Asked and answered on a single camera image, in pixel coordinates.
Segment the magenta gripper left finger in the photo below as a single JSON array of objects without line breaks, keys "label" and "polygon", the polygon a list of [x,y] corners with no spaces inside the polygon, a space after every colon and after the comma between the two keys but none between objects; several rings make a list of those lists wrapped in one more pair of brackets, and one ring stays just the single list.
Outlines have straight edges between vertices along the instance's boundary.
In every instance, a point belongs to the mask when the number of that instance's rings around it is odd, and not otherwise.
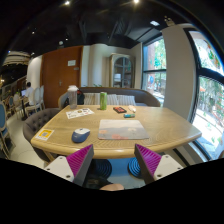
[{"label": "magenta gripper left finger", "polygon": [[82,186],[93,155],[93,145],[89,145],[67,157],[57,157],[45,168],[45,171]]}]

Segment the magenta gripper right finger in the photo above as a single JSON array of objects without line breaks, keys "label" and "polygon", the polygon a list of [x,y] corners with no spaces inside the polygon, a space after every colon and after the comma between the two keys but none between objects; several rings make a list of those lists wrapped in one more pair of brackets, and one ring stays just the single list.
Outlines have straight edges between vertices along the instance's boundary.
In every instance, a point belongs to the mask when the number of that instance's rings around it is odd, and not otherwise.
[{"label": "magenta gripper right finger", "polygon": [[171,156],[160,155],[139,144],[135,145],[134,154],[146,184],[152,183],[182,169],[182,166]]}]

